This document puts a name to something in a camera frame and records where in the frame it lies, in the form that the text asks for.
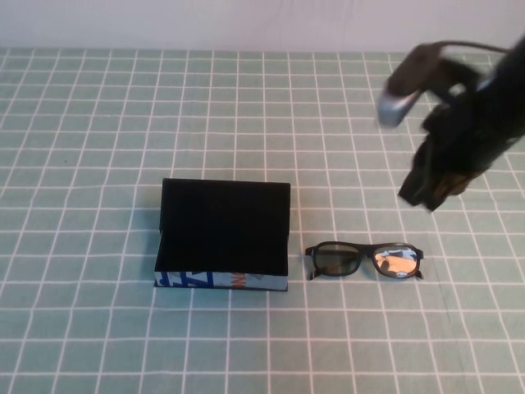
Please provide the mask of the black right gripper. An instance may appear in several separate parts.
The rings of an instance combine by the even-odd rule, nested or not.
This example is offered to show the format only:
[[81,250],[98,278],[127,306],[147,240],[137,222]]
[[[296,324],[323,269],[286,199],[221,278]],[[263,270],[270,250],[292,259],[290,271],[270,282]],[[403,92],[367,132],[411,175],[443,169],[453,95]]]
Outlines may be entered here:
[[434,212],[519,141],[519,79],[484,81],[454,105],[431,113],[423,129],[427,136],[398,196]]

